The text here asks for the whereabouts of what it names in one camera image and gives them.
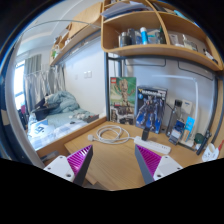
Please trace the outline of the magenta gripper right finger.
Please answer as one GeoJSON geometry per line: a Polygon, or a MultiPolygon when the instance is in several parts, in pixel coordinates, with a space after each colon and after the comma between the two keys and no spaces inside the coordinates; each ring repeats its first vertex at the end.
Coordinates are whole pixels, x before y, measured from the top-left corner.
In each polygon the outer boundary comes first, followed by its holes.
{"type": "Polygon", "coordinates": [[[145,184],[152,183],[182,169],[170,156],[160,156],[140,145],[135,145],[135,156],[145,184]]]}

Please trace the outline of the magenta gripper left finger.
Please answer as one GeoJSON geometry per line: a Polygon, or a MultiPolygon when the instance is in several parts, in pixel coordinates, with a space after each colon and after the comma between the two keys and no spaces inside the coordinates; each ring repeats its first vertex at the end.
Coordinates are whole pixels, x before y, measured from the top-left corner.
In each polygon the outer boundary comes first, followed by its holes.
{"type": "Polygon", "coordinates": [[[59,155],[44,170],[81,186],[93,156],[93,146],[86,146],[69,156],[59,155]]]}

